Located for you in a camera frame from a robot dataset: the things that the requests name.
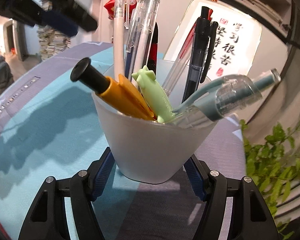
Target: table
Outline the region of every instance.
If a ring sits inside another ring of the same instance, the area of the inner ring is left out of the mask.
[[[0,222],[12,240],[18,239],[46,177],[72,177],[108,146],[90,90],[69,77],[83,57],[106,72],[112,55],[111,44],[80,44],[40,63],[0,96]],[[211,169],[241,179],[245,157],[238,120],[219,121],[195,154]],[[231,203],[228,198],[219,239],[226,239]],[[93,207],[106,240],[184,240],[193,238],[204,203],[194,195],[183,168],[169,181],[149,185],[127,179],[114,166]],[[71,239],[78,239],[70,199],[66,214]]]

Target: blue gripper pad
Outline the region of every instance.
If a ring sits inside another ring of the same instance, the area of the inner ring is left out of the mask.
[[[92,201],[95,201],[97,197],[100,197],[102,195],[113,165],[114,165],[114,158],[112,152],[109,151],[105,160],[101,164],[97,175],[94,178],[94,188],[91,194]]]
[[[183,164],[186,173],[188,175],[189,181],[191,183],[194,194],[200,198],[201,201],[205,201],[206,193],[203,188],[203,178],[201,177],[199,171],[193,160],[189,158],[185,164]]]

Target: pen cup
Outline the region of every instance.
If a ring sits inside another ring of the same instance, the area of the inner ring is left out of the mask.
[[[197,150],[210,130],[182,129],[118,114],[95,93],[101,126],[120,171],[129,179],[160,184]]]

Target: wooden floor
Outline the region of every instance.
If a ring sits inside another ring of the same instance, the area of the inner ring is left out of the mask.
[[[18,56],[9,53],[6,57],[6,62],[9,64],[13,80],[16,81],[23,74],[28,72],[34,66],[39,64],[37,57],[29,56],[25,61],[20,61]]]

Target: green plant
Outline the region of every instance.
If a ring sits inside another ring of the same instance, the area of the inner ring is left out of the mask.
[[[240,125],[244,133],[248,126],[244,120],[240,121]],[[300,121],[294,129],[288,128],[286,131],[277,123],[272,129],[272,134],[265,137],[266,142],[263,145],[251,144],[243,136],[247,175],[257,185],[273,216],[277,212],[278,197],[283,193],[282,202],[285,201],[290,195],[291,181],[300,179],[300,147],[296,148],[293,137],[299,131]],[[287,221],[277,224],[283,240],[293,234],[282,233],[288,223]]]

